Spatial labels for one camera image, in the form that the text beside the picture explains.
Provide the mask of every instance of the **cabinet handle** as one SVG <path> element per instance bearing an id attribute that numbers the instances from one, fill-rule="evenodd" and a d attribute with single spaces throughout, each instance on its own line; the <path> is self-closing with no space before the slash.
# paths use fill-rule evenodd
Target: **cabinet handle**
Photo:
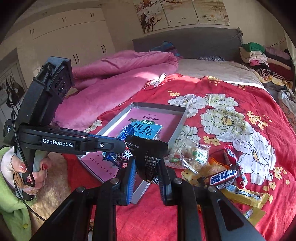
<path id="1" fill-rule="evenodd" d="M 77 54 L 75 54 L 75 55 L 76 55 L 76 57 L 77 57 L 77 59 L 78 59 L 78 63 L 80 63 L 80 62 L 79 62 L 79 58 L 78 58 Z"/>

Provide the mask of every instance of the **green label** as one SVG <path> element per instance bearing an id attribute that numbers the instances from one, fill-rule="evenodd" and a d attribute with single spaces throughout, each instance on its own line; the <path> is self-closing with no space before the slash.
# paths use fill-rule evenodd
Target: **green label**
<path id="1" fill-rule="evenodd" d="M 141 123 L 152 126 L 154 125 L 155 122 L 151 120 L 142 120 Z"/>

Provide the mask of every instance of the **metal bolt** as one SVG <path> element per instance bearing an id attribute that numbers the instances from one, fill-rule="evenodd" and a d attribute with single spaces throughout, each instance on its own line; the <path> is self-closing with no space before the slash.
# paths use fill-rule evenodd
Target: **metal bolt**
<path id="1" fill-rule="evenodd" d="M 76 188 L 76 192 L 84 192 L 85 187 L 78 187 Z"/>
<path id="2" fill-rule="evenodd" d="M 214 186 L 209 186 L 207 189 L 208 189 L 210 192 L 216 192 L 216 191 L 217 191 L 217 188 L 214 187 Z"/>
<path id="3" fill-rule="evenodd" d="M 179 177 L 176 177 L 175 179 L 174 179 L 174 183 L 175 184 L 181 184 L 183 182 L 183 180 L 181 179 L 181 178 L 179 178 Z"/>
<path id="4" fill-rule="evenodd" d="M 117 184 L 117 183 L 119 183 L 119 179 L 118 179 L 118 178 L 112 178 L 112 179 L 110 180 L 110 182 L 111 182 L 112 184 Z"/>

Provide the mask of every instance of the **gray headboard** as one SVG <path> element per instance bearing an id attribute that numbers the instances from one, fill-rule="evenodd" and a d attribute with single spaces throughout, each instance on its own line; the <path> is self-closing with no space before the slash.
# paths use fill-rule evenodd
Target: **gray headboard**
<path id="1" fill-rule="evenodd" d="M 134 39 L 133 45 L 136 52 L 148 52 L 163 41 L 172 42 L 184 58 L 221 56 L 226 61 L 242 62 L 239 55 L 242 45 L 240 28 L 181 28 Z"/>

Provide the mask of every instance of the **beige furry fabric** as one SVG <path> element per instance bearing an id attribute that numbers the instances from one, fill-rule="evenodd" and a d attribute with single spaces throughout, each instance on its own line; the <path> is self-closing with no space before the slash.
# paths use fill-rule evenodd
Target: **beige furry fabric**
<path id="1" fill-rule="evenodd" d="M 45 184 L 37 194 L 37 202 L 31 208 L 41 217 L 47 219 L 56 208 L 70 195 L 68 185 L 67 161 L 59 153 L 49 153 L 52 167 L 48 169 Z M 32 235 L 43 224 L 43 221 L 30 212 Z"/>

